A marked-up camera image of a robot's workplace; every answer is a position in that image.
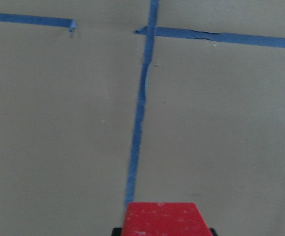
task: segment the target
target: blue painter's tape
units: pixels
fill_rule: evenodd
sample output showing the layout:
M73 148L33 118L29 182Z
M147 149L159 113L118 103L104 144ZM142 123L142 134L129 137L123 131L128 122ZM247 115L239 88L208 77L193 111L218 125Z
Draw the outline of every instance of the blue painter's tape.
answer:
M147 34L147 28L143 27L135 31L136 34ZM186 39L207 39L216 42L250 44L258 46L285 48L285 38L256 36L236 33L210 33L190 29L157 28L157 36L186 38Z
M140 146L143 134L143 119L146 105L146 94L148 86L148 76L152 62L154 41L156 36L156 26L158 18L159 0L151 0L148 20L148 30L146 30L147 40L144 49L144 62L142 65L141 81L139 85L137 110L132 140L131 156L126 184L125 207L134 200L136 177L139 162Z
M41 16L27 16L27 15L14 15L0 13L0 21L43 25L43 26L57 26L69 28L70 32L75 30L76 22L73 19L41 17Z

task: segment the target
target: floor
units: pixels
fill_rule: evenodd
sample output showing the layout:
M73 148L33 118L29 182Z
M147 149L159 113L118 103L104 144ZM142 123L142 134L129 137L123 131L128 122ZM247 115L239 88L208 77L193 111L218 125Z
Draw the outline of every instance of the floor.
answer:
M0 236L122 225L149 1L0 0ZM285 37L285 1L161 1L159 26ZM157 37L136 201L220 236L285 235L285 49Z

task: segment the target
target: red object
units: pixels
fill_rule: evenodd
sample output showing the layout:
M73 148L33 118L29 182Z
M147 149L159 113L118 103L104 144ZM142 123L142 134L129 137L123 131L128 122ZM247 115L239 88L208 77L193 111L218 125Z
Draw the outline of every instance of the red object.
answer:
M212 236L194 203L130 203L121 236Z

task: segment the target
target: blue tape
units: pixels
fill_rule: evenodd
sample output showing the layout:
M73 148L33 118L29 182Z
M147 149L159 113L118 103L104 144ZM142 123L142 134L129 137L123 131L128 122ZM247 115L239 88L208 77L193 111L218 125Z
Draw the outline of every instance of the blue tape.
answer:
M73 19L41 17L41 16L27 16L27 15L14 15L0 13L0 21L43 25L43 26L57 26L69 28L70 32L75 30L76 21Z
M143 27L135 31L136 34L147 34L147 28ZM285 48L285 38L256 36L236 33L210 33L190 29L157 28L157 36L187 38L187 39L207 39L216 42L250 44L258 46Z
M125 207L127 207L127 205L130 202L134 201L134 196L135 196L139 153L140 153L140 146L143 134L143 119L144 119L144 112L146 105L148 76L150 71L150 65L152 62L154 41L156 36L158 9L159 9L159 0L151 0L149 20L148 20L148 30L146 30L147 40L144 49L144 62L142 65L141 81L139 85L134 134L132 140L131 156L130 156L128 178L126 184Z

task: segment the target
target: beige floor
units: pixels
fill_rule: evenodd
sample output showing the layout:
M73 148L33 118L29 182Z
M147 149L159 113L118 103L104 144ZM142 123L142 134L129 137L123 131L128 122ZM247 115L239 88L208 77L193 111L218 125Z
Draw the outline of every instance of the beige floor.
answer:
M6 1L0 236L121 226L149 1ZM159 25L285 37L285 1L162 1ZM285 236L285 49L156 39L137 201L195 202L220 236Z

